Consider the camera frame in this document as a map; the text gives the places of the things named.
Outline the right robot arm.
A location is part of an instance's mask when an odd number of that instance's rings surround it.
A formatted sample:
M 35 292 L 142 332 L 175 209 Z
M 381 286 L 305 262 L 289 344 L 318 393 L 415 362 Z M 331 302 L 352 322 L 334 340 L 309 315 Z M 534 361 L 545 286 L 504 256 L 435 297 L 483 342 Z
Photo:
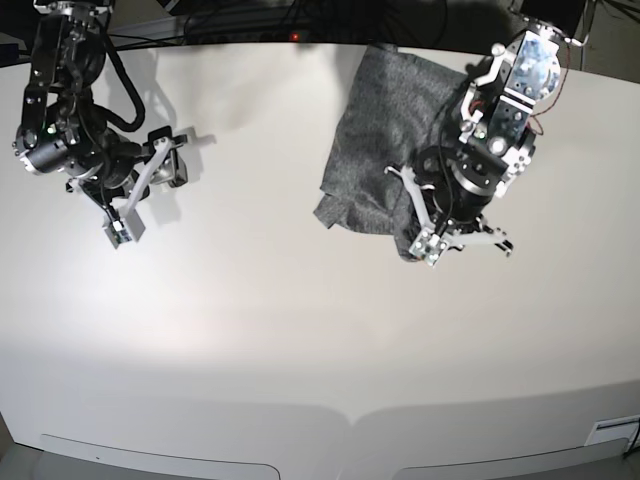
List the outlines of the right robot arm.
M 114 6 L 112 1 L 34 2 L 41 18 L 12 145 L 27 171 L 67 174 L 67 189 L 87 196 L 110 222 L 123 216 L 114 199 L 138 202 L 153 185 L 179 188 L 188 181 L 178 153 L 187 136 L 163 127 L 144 143 L 126 137 L 143 126 L 146 108 L 107 32 Z M 130 121 L 94 100 L 92 86 L 106 63 L 131 100 Z

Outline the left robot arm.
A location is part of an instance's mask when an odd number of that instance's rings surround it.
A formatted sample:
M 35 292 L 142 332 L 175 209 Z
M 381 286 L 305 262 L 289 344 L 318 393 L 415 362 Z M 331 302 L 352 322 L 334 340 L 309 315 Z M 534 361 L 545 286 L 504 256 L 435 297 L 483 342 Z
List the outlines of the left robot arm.
M 449 100 L 434 144 L 409 165 L 385 169 L 402 181 L 417 218 L 408 253 L 429 266 L 469 246 L 493 245 L 506 255 L 514 250 L 483 211 L 531 164 L 538 133 L 530 120 L 558 88 L 558 51 L 571 40 L 549 21 L 526 21 L 509 44 L 493 45 L 486 70 Z

